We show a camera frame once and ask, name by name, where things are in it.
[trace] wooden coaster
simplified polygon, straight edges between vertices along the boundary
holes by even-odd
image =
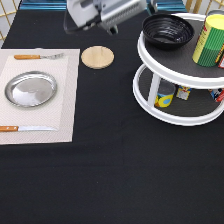
[[[101,69],[106,68],[113,62],[114,54],[106,47],[94,46],[83,51],[81,58],[87,67]]]

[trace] white placemat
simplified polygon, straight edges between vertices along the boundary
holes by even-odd
[[[65,53],[65,57],[57,60],[18,61],[13,58],[15,54],[53,55],[62,52]],[[0,144],[72,141],[78,64],[79,50],[0,50],[0,102],[2,106],[0,125],[43,125],[58,129],[58,131],[0,133]],[[20,108],[12,105],[5,98],[4,89],[13,77],[28,71],[42,71],[53,75],[58,89],[56,95],[43,105]]]

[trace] butter knife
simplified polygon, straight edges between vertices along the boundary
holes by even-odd
[[[26,60],[26,59],[58,59],[62,58],[64,56],[64,53],[61,54],[55,54],[50,56],[41,56],[41,55],[14,55],[14,58],[17,60]]]
[[[47,126],[0,126],[0,132],[15,131],[57,131],[57,129]]]

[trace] metal plate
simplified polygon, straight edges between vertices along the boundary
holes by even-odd
[[[14,105],[34,107],[52,98],[57,90],[53,76],[39,71],[16,76],[5,87],[6,98]]]

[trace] black table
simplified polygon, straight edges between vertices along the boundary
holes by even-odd
[[[132,93],[144,12],[66,35],[64,12],[18,11],[3,48],[102,45],[113,64],[80,61],[72,143],[0,146],[1,224],[223,224],[224,115],[195,127],[162,122]]]

